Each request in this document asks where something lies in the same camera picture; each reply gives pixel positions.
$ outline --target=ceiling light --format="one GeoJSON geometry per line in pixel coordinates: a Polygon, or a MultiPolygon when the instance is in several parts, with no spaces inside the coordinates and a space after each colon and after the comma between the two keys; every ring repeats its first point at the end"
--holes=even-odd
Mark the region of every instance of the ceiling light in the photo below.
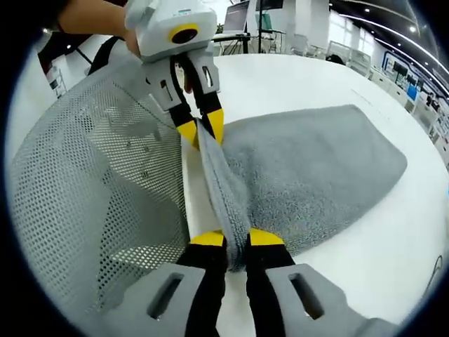
{"type": "Polygon", "coordinates": [[[437,65],[439,65],[439,66],[441,67],[441,69],[443,69],[444,72],[445,72],[446,74],[449,74],[449,70],[444,66],[443,63],[440,62],[440,60],[439,60],[438,58],[436,58],[435,56],[433,56],[429,51],[427,51],[427,50],[425,50],[424,48],[422,48],[419,44],[417,44],[416,42],[414,42],[412,39],[406,37],[405,35],[402,35],[401,33],[397,32],[396,30],[392,30],[391,28],[385,27],[385,26],[383,26],[383,25],[381,25],[381,24],[379,24],[379,23],[376,23],[376,22],[373,22],[373,21],[370,21],[370,20],[367,20],[367,19],[364,19],[364,18],[358,18],[358,17],[356,17],[356,16],[347,15],[347,14],[342,14],[342,15],[340,15],[340,16],[342,16],[342,17],[344,17],[344,18],[349,18],[349,19],[352,19],[352,20],[358,20],[358,21],[363,21],[363,22],[366,22],[366,23],[370,23],[371,25],[381,27],[381,28],[387,30],[388,32],[391,32],[391,33],[393,33],[393,34],[395,34],[395,35],[398,35],[399,37],[402,37],[404,40],[406,40],[407,42],[411,43],[411,44],[414,45],[416,48],[420,49],[424,54],[426,54],[426,55],[429,56],[433,61],[435,61],[435,63],[436,63],[437,65]]]}
{"type": "MultiPolygon", "coordinates": [[[[395,46],[392,46],[391,44],[389,44],[389,43],[387,43],[387,42],[385,42],[385,41],[383,41],[381,39],[378,39],[377,37],[375,38],[375,40],[379,41],[381,44],[384,44],[385,46],[388,46],[388,47],[393,48],[393,49],[397,49],[395,46]]],[[[410,55],[404,53],[401,49],[397,49],[397,51],[399,53],[401,53],[402,55],[404,55],[405,57],[411,59],[414,63],[416,63],[416,65],[418,65],[424,72],[426,72],[429,75],[429,78],[433,78],[435,80],[435,82],[437,84],[439,84],[439,86],[443,89],[443,91],[446,93],[446,95],[449,95],[449,91],[446,89],[446,87],[424,65],[422,65],[421,63],[416,61],[410,55]]]]}

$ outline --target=ceiling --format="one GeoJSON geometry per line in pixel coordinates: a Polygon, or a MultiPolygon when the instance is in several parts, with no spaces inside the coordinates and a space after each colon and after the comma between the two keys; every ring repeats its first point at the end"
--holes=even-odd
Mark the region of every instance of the ceiling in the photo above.
{"type": "MultiPolygon", "coordinates": [[[[434,11],[437,5],[434,1],[330,0],[330,6],[339,14],[369,20],[399,32],[430,52],[446,69],[449,69],[448,55],[444,51],[448,50],[448,46],[444,46],[443,40],[441,40],[442,32],[444,32],[441,30],[443,29],[443,22],[437,22],[435,19],[434,11]],[[432,21],[429,22],[426,18],[432,18],[432,21]],[[416,32],[410,31],[410,27],[412,26],[416,28],[416,32]]],[[[385,28],[372,25],[368,22],[361,20],[353,20],[353,22],[356,26],[373,32],[375,38],[383,40],[408,54],[426,66],[430,72],[436,70],[449,83],[449,74],[436,61],[426,55],[425,52],[414,46],[413,43],[406,41],[403,37],[385,28]]],[[[384,47],[391,51],[394,50],[387,45],[384,45],[384,47]]],[[[398,51],[395,51],[395,53],[404,58],[398,51]]]]}

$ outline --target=window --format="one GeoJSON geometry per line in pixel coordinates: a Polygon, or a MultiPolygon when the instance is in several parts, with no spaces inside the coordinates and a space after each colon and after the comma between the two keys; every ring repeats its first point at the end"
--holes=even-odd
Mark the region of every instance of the window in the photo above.
{"type": "Polygon", "coordinates": [[[371,57],[373,56],[374,36],[365,31],[364,29],[360,29],[360,39],[358,41],[358,49],[371,57]]]}
{"type": "Polygon", "coordinates": [[[350,47],[352,40],[352,22],[339,16],[336,12],[330,12],[329,41],[335,41],[350,47]]]}

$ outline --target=cable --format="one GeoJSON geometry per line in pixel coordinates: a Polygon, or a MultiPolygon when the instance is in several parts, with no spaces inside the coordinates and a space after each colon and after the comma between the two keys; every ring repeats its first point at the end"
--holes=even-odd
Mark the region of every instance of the cable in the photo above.
{"type": "Polygon", "coordinates": [[[426,290],[424,291],[424,295],[429,290],[430,284],[434,280],[436,272],[441,270],[442,267],[443,267],[443,256],[439,255],[438,258],[436,258],[435,265],[434,265],[434,271],[432,272],[432,275],[430,276],[430,280],[429,280],[429,283],[427,284],[426,290]]]}

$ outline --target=gray towel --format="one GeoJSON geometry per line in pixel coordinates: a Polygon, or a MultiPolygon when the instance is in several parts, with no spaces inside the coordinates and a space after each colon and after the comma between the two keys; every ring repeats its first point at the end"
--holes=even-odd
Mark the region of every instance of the gray towel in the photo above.
{"type": "Polygon", "coordinates": [[[235,121],[222,147],[200,126],[199,144],[232,270],[250,227],[276,233],[296,255],[358,220],[407,167],[353,105],[235,121]]]}

